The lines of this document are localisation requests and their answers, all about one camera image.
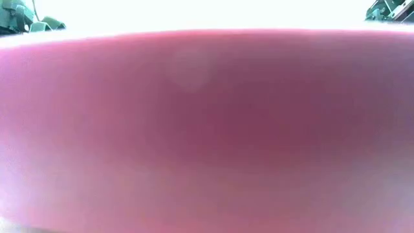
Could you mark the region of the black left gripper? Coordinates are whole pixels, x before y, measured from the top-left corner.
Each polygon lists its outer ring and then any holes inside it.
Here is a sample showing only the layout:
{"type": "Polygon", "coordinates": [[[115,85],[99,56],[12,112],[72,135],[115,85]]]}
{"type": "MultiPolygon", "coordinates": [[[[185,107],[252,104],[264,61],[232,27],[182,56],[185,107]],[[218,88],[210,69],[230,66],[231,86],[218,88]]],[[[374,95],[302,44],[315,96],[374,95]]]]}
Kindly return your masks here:
{"type": "Polygon", "coordinates": [[[66,29],[65,23],[50,16],[45,16],[41,21],[33,22],[34,6],[32,1],[1,0],[1,35],[66,29]]]}

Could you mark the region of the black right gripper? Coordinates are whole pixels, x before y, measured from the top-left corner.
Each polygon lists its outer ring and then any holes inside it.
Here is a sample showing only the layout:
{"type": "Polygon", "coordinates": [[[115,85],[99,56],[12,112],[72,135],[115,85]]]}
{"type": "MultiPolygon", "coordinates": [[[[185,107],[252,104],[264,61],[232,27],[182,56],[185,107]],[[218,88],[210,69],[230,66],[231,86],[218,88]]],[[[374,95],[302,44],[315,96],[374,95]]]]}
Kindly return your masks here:
{"type": "Polygon", "coordinates": [[[376,0],[367,9],[365,20],[413,23],[413,0],[376,0]]]}

